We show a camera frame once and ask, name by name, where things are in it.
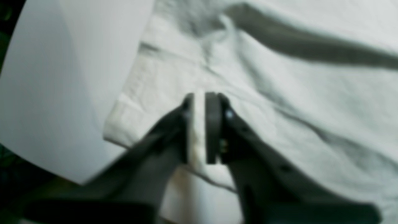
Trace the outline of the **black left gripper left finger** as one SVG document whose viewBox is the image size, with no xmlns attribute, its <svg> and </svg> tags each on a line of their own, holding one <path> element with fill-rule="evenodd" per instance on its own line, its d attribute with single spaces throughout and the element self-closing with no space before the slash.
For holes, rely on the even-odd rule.
<svg viewBox="0 0 398 224">
<path fill-rule="evenodd" d="M 117 161 L 81 187 L 39 199 L 24 218 L 40 224 L 158 224 L 168 180 L 188 162 L 194 95 L 163 116 Z"/>
</svg>

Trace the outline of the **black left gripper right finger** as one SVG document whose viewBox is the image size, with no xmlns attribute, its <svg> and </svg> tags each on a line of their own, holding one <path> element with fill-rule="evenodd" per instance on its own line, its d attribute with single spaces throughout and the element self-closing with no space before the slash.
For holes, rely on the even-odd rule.
<svg viewBox="0 0 398 224">
<path fill-rule="evenodd" d="M 221 94 L 205 94 L 207 164 L 226 165 L 246 224 L 379 224 L 380 212 L 327 190 L 273 149 Z"/>
</svg>

